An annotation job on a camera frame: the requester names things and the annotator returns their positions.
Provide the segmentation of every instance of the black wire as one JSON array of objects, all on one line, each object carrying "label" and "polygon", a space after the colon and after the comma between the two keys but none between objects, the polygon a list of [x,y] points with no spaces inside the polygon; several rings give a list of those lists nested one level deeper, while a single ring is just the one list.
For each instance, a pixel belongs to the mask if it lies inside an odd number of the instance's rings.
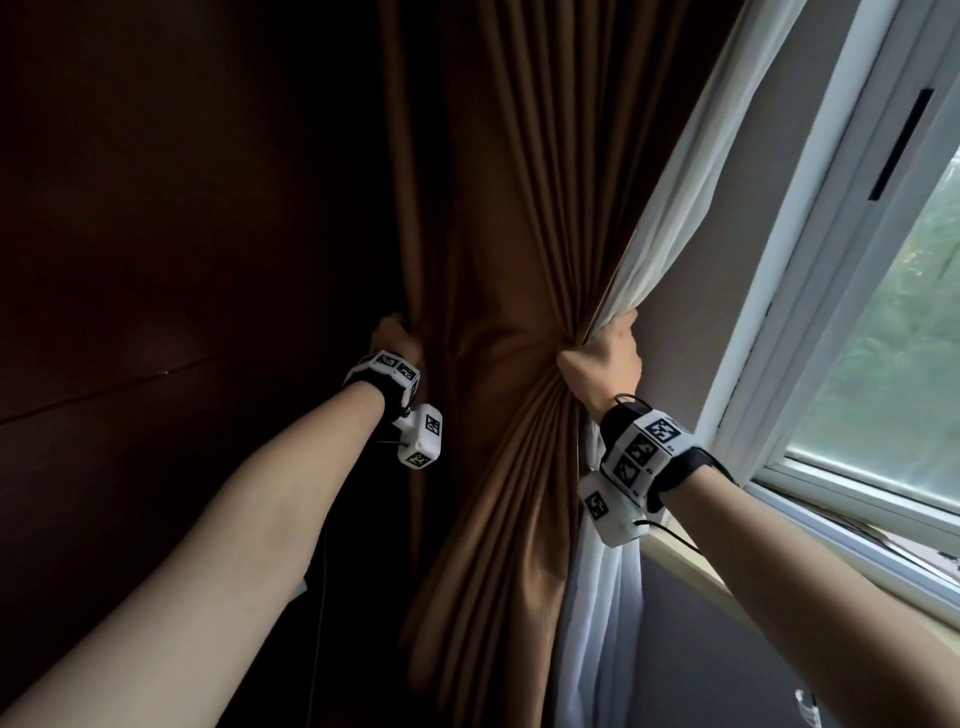
[{"label": "black wire", "polygon": [[313,669],[310,672],[310,698],[306,704],[306,728],[310,728],[310,718],[313,717],[313,693],[317,688],[317,662],[320,659],[320,628],[324,624],[324,598],[326,597],[326,529],[321,542],[324,576],[320,583],[320,612],[317,616],[317,645],[313,650]]},{"label": "black wire", "polygon": [[694,546],[690,541],[688,541],[687,539],[683,538],[682,536],[678,536],[676,533],[674,533],[673,531],[671,531],[669,528],[667,528],[667,527],[666,527],[665,525],[663,525],[662,523],[657,523],[656,521],[646,521],[646,520],[644,520],[644,521],[634,521],[634,525],[654,525],[654,526],[656,526],[657,528],[659,528],[661,531],[666,531],[667,533],[669,533],[671,536],[673,536],[675,539],[677,539],[677,541],[679,541],[681,544],[683,544],[683,545],[686,546],[687,548],[693,549],[694,551],[696,551],[697,553],[699,553],[701,556],[703,555],[703,554],[701,553],[701,551],[700,551],[699,548],[697,548],[696,546]]}]

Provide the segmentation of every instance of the window glass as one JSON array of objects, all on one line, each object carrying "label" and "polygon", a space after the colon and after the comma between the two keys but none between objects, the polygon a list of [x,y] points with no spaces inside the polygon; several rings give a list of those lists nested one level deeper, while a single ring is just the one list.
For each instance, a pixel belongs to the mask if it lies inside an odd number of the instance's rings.
[{"label": "window glass", "polygon": [[960,513],[960,151],[795,431],[791,457]]}]

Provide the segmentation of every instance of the brown curtain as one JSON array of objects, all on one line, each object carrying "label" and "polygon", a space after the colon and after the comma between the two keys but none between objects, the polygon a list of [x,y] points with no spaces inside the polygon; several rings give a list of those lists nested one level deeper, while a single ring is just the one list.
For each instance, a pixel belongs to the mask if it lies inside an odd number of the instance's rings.
[{"label": "brown curtain", "polygon": [[447,422],[411,486],[430,568],[401,641],[444,722],[543,719],[582,416],[554,357],[583,340],[741,4],[381,4],[404,277]]}]

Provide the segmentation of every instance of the white window frame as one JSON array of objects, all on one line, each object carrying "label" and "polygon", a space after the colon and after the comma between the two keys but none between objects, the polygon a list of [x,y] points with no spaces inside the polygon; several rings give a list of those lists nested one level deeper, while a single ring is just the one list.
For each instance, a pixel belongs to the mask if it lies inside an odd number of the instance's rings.
[{"label": "white window frame", "polygon": [[[871,202],[877,177],[924,88],[933,88],[933,96],[882,194]],[[960,515],[871,485],[856,473],[840,474],[835,467],[831,472],[786,456],[793,430],[958,147],[960,4],[903,2],[716,431],[713,451],[737,482],[847,550],[844,529],[819,517],[799,518],[798,506],[787,505],[792,501],[769,488],[960,554]],[[907,573],[902,560],[866,550],[874,559],[871,569],[896,577],[894,587],[883,586],[905,590],[906,598],[919,600],[928,612],[943,619],[952,615],[951,621],[960,623],[960,589],[939,582],[934,588],[935,577]]]}]

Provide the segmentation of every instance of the forearm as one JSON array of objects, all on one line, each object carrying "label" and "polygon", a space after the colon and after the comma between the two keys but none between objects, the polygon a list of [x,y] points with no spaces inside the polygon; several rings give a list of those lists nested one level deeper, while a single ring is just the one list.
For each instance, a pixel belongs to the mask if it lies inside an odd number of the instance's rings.
[{"label": "forearm", "polygon": [[383,413],[350,385],[258,450],[174,552],[3,717],[26,726],[212,726],[309,564]]},{"label": "forearm", "polygon": [[844,725],[960,723],[957,656],[819,542],[712,468],[661,497]]}]

